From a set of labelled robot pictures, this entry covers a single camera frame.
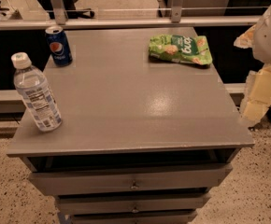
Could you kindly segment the grey drawer cabinet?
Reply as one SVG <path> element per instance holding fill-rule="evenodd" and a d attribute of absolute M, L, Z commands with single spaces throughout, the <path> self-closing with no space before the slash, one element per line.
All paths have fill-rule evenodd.
<path fill-rule="evenodd" d="M 253 140 L 216 69 L 153 61 L 151 37 L 150 29 L 69 32 L 73 62 L 45 69 L 62 124 L 43 133 L 23 116 L 8 155 L 31 174 L 231 164 Z M 212 188 L 48 196 L 57 204 L 136 193 L 209 194 Z"/>

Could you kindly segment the bottom grey drawer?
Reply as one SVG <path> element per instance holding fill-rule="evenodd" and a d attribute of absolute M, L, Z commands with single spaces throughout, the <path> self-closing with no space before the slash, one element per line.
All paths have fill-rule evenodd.
<path fill-rule="evenodd" d="M 73 224 L 188 224 L 197 213 L 192 210 L 152 211 L 103 215 L 74 215 Z"/>

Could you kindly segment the clear plastic water bottle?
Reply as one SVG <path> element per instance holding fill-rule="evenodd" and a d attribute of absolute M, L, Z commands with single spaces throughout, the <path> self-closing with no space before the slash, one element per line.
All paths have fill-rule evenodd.
<path fill-rule="evenodd" d="M 57 129 L 62 123 L 61 113 L 43 72 L 32 65 L 25 52 L 13 54 L 11 61 L 16 69 L 14 86 L 37 128 L 42 132 Z"/>

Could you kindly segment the middle grey drawer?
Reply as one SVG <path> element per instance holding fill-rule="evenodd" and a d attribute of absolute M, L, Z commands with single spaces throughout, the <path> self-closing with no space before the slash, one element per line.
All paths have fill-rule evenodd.
<path fill-rule="evenodd" d="M 203 207 L 210 199 L 208 193 L 162 193 L 101 196 L 87 198 L 61 198 L 57 201 L 59 210 L 70 215 L 139 213 L 196 209 Z"/>

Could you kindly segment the grey drawer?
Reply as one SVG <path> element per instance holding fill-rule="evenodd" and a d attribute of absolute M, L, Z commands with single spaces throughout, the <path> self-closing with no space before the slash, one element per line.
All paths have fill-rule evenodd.
<path fill-rule="evenodd" d="M 76 195 L 145 190 L 211 188 L 232 171 L 231 164 L 158 166 L 57 173 L 32 173 L 45 195 Z"/>
<path fill-rule="evenodd" d="M 203 207 L 210 199 L 208 193 L 162 193 L 101 196 L 87 198 L 61 198 L 57 201 L 59 210 L 70 215 L 139 213 L 196 209 Z"/>
<path fill-rule="evenodd" d="M 188 224 L 197 213 L 192 210 L 152 211 L 103 215 L 74 215 L 73 224 Z"/>

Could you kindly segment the metal window frame rail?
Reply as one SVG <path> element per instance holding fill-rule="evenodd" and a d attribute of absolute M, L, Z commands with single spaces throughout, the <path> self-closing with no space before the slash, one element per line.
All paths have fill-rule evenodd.
<path fill-rule="evenodd" d="M 171 21 L 169 17 L 135 20 L 77 19 L 68 20 L 60 24 L 56 20 L 10 20 L 0 21 L 0 30 L 42 30 L 58 24 L 65 30 L 252 26 L 259 19 L 260 16 L 182 17 L 180 21 Z"/>

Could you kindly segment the top grey drawer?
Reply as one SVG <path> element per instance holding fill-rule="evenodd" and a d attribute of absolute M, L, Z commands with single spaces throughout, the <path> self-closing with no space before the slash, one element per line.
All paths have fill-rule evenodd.
<path fill-rule="evenodd" d="M 211 188 L 232 171 L 231 164 L 158 166 L 57 173 L 32 173 L 45 195 L 76 195 L 145 190 Z"/>

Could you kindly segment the blue Pepsi can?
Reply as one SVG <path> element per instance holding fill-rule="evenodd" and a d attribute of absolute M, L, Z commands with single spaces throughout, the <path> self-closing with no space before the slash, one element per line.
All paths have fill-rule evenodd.
<path fill-rule="evenodd" d="M 64 29 L 61 26 L 48 27 L 45 36 L 54 63 L 58 66 L 71 64 L 73 58 Z"/>

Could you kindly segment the green rice chip bag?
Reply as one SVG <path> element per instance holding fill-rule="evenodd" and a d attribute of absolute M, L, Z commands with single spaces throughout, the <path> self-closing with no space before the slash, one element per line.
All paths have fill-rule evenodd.
<path fill-rule="evenodd" d="M 155 35 L 150 39 L 149 56 L 172 63 L 209 65 L 211 52 L 204 35 Z"/>

